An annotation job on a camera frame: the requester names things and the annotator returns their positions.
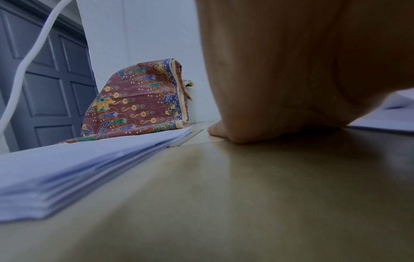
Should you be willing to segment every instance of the blue-gray paneled door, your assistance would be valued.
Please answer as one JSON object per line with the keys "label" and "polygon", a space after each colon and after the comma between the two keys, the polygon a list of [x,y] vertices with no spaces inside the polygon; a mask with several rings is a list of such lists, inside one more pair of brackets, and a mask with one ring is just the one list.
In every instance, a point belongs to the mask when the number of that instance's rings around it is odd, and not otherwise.
{"label": "blue-gray paneled door", "polygon": [[[0,91],[8,101],[18,64],[44,20],[0,0]],[[53,28],[25,74],[11,124],[20,150],[79,136],[85,111],[97,95],[85,41]]]}

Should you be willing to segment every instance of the cable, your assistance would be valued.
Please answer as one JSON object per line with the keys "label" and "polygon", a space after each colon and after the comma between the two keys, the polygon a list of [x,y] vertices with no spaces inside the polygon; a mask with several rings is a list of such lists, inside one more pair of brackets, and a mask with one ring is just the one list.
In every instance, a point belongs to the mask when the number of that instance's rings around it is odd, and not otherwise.
{"label": "cable", "polygon": [[26,57],[20,62],[17,67],[16,74],[14,75],[12,93],[10,95],[9,102],[7,103],[6,109],[4,110],[3,116],[0,120],[0,136],[3,135],[4,130],[9,124],[14,111],[16,110],[17,104],[19,102],[20,94],[22,93],[23,77],[25,76],[26,69],[33,59],[37,56],[40,49],[44,45],[47,36],[49,35],[50,30],[52,29],[53,24],[55,23],[58,15],[62,10],[71,2],[72,0],[62,0],[56,7],[52,10],[49,17],[47,18],[36,42],[33,47],[26,55]]}

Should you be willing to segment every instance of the yellow flower motif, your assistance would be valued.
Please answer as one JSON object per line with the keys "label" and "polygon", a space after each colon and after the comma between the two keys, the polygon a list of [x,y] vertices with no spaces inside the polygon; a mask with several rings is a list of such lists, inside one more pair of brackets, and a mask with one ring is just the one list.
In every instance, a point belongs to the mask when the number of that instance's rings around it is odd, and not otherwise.
{"label": "yellow flower motif", "polygon": [[96,106],[96,109],[99,111],[102,108],[105,108],[106,110],[109,109],[109,104],[113,104],[115,103],[114,100],[112,100],[111,98],[104,98],[103,96],[101,96],[100,98],[95,99],[94,103],[92,104],[93,107]]}

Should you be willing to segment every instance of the folded fabric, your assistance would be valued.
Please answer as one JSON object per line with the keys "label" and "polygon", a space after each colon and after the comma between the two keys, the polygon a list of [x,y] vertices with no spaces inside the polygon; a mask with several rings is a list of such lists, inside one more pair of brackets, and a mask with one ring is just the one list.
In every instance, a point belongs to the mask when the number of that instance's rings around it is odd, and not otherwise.
{"label": "folded fabric", "polygon": [[181,65],[164,59],[114,73],[85,114],[81,137],[63,143],[135,136],[188,125],[186,86]]}

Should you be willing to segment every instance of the door frame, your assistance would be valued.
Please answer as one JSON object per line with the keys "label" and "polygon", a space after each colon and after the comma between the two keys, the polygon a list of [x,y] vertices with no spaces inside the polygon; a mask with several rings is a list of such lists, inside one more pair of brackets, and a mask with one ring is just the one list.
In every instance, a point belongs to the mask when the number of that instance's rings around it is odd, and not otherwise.
{"label": "door frame", "polygon": [[[47,19],[52,11],[52,8],[43,4],[39,0],[0,0],[0,7],[10,10],[10,6],[22,8],[44,20]],[[58,27],[61,30],[66,31],[68,34],[71,34],[72,36],[86,42],[86,36],[83,28],[62,14],[60,14],[56,19],[54,27]],[[4,112],[5,109],[6,104],[0,92],[0,112]],[[4,131],[4,138],[6,139],[10,153],[20,151],[11,123],[7,125],[7,128]]]}

